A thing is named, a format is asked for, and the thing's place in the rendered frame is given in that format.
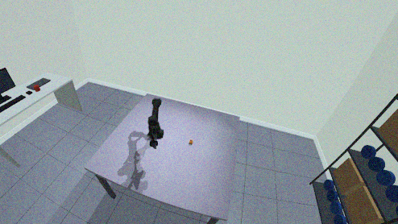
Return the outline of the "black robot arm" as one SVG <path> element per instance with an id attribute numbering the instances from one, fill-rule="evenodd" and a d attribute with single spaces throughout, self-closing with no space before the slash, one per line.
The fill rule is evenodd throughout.
<path id="1" fill-rule="evenodd" d="M 148 130 L 150 129 L 150 126 L 156 126 L 159 128 L 158 130 L 158 139 L 162 139 L 164 135 L 164 131 L 160 131 L 160 125 L 158 123 L 158 113 L 159 113 L 159 107 L 161 105 L 161 99 L 160 98 L 154 98 L 152 99 L 152 104 L 153 104 L 153 111 L 152 111 L 152 116 L 148 118 Z"/>

